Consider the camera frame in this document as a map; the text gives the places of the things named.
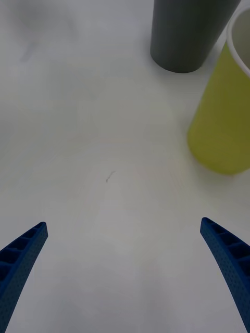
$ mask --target paper cup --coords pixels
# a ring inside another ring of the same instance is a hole
[[[250,6],[234,14],[227,41],[190,125],[187,143],[208,168],[250,168]]]

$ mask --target cup rim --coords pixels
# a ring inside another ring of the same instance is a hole
[[[250,10],[250,5],[243,6],[241,9],[237,10],[231,20],[228,23],[227,27],[227,43],[229,50],[231,52],[231,55],[238,66],[243,70],[243,72],[250,78],[250,68],[247,67],[247,65],[241,60],[241,57],[238,55],[234,45],[233,45],[233,38],[232,38],[232,29],[235,24],[235,21],[237,18],[245,11]]]

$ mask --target gray cup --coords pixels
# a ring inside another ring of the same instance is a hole
[[[155,0],[151,57],[172,72],[188,73],[206,59],[240,0]]]

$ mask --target yellow cup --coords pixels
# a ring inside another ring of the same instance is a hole
[[[235,174],[250,168],[250,6],[229,22],[187,139],[195,158],[209,169]]]

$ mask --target dark gray cup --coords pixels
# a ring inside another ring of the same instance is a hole
[[[155,0],[151,57],[178,73],[198,69],[240,0]]]

